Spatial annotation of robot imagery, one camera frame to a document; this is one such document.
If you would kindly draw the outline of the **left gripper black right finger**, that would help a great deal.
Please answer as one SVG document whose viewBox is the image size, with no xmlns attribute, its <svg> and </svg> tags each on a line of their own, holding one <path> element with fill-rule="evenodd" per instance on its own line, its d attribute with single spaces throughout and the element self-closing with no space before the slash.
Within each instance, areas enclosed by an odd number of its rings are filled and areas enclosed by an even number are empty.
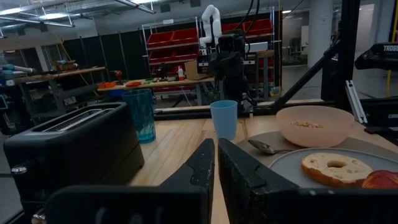
<svg viewBox="0 0 398 224">
<path fill-rule="evenodd" d="M 397 223 L 397 191 L 303 189 L 227 139 L 219 177 L 231 223 Z"/>
</svg>

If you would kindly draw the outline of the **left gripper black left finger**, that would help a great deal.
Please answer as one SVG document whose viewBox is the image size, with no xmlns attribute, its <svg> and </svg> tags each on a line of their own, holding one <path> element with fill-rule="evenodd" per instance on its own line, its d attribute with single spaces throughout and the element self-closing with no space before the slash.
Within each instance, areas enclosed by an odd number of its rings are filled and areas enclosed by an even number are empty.
<svg viewBox="0 0 398 224">
<path fill-rule="evenodd" d="M 55 192 L 45 206 L 47 223 L 209 223 L 215 144 L 205 139 L 158 186 L 75 185 Z"/>
</svg>

